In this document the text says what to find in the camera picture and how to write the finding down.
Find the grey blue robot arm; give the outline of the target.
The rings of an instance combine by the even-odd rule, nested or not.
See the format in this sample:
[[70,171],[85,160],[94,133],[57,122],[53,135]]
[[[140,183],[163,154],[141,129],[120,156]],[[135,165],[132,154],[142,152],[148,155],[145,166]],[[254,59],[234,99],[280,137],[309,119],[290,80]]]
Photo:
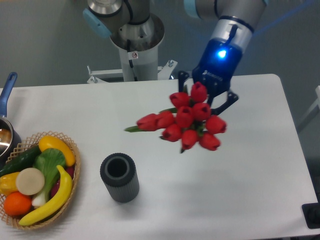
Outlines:
[[[221,114],[238,100],[231,91],[231,79],[265,11],[266,0],[186,0],[186,13],[197,19],[218,21],[198,65],[191,74],[180,71],[178,88],[191,77],[208,92],[208,103],[227,93],[225,103],[212,109]],[[150,11],[148,0],[90,0],[83,18],[101,38],[118,48],[126,82],[158,80],[158,47],[164,25]]]

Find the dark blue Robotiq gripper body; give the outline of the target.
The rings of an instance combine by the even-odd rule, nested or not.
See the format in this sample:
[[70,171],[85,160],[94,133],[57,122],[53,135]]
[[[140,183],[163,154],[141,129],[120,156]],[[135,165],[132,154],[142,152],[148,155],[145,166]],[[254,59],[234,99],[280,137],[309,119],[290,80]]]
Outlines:
[[237,47],[211,39],[198,63],[192,70],[193,82],[203,84],[209,94],[208,102],[230,89],[231,78],[243,56]]

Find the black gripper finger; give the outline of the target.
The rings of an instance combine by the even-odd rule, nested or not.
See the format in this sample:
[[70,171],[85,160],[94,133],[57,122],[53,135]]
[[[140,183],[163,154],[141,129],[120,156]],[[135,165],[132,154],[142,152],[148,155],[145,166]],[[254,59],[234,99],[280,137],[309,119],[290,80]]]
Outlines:
[[222,112],[224,112],[226,109],[228,109],[231,105],[233,105],[238,100],[239,100],[239,96],[236,93],[232,92],[231,90],[228,90],[226,101],[221,106],[212,108],[211,115],[215,115],[215,116],[220,115]]
[[191,73],[187,71],[179,71],[177,75],[178,80],[178,92],[180,93],[190,93],[191,88],[194,84]]

